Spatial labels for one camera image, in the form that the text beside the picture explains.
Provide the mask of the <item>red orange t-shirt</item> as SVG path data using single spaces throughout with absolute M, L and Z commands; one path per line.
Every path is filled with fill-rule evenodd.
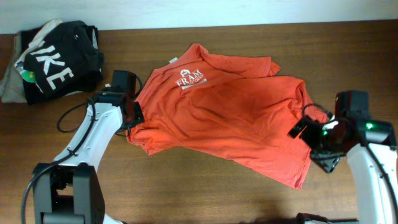
M 193 44 L 152 72 L 137 97 L 144 122 L 127 141 L 149 155 L 186 147 L 301 189 L 310 148 L 289 132 L 303 115 L 326 116 L 303 80 L 279 70 L 270 57 L 217 55 Z

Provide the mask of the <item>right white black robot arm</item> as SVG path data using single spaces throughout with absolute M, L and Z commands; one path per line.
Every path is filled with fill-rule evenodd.
M 387 121 L 372 119 L 369 94 L 348 90 L 336 94 L 335 111 L 321 123 L 304 111 L 289 131 L 310 148 L 310 159 L 326 173 L 346 158 L 356 187 L 355 223 L 397 223 L 397 140 Z

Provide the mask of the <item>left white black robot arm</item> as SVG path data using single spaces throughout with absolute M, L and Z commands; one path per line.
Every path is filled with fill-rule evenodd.
M 52 162 L 34 168 L 22 199 L 22 223 L 30 192 L 36 223 L 117 222 L 106 214 L 97 171 L 112 137 L 127 136 L 145 121 L 136 101 L 143 87 L 135 73 L 115 70 L 111 84 L 83 103 L 85 117 L 72 140 Z

